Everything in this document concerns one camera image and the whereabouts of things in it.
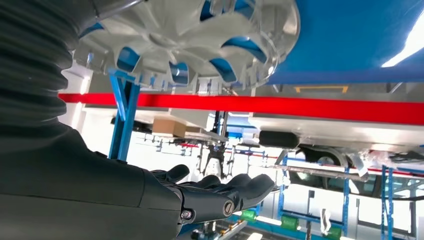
robotic hand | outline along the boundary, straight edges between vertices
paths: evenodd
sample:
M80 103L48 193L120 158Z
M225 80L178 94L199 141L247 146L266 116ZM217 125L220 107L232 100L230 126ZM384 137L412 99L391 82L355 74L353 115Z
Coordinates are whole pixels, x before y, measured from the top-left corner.
M181 199L182 223L227 218L234 212L257 205L275 185L265 174L254 179L247 174L239 174L227 184L221 184L215 175L206 176L199 182L175 184L189 174L185 165L178 165L168 172L152 173Z

yellow marking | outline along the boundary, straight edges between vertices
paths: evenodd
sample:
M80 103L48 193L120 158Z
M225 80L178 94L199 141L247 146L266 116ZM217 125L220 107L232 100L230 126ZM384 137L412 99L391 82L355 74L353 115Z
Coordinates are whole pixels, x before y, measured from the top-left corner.
M341 89L341 93L345 94L349 86L295 86L296 93L300 93L301 89Z

green container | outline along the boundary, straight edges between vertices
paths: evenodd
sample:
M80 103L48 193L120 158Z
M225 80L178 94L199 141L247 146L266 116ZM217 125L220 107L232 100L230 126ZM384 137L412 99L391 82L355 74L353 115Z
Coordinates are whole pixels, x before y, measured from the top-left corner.
M299 218L292 216L281 216L281 227L283 229L297 231L299 227Z
M252 210L244 210L241 212L240 218L249 222L256 222L256 212Z
M342 237L342 229L338 227L330 227L330 230L328 231L327 236L325 236L326 239L330 240L340 240Z

red beam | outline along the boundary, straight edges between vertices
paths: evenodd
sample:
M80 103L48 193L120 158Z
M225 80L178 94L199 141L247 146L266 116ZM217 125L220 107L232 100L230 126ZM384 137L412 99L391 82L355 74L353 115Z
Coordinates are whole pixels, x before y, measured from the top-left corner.
M115 106L113 93L59 94L67 103ZM424 103L264 96L140 94L139 107L253 112L347 121L424 125Z

screw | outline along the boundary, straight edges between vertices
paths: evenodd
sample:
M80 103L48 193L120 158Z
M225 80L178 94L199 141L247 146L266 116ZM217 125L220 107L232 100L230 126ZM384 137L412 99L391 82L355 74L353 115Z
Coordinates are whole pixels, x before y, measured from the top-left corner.
M188 210L182 211L181 218L182 219L185 219L185 220L191 219L192 218L192 212L191 211L188 211Z
M234 212L234 203L230 200L224 203L223 213L224 216L229 217Z

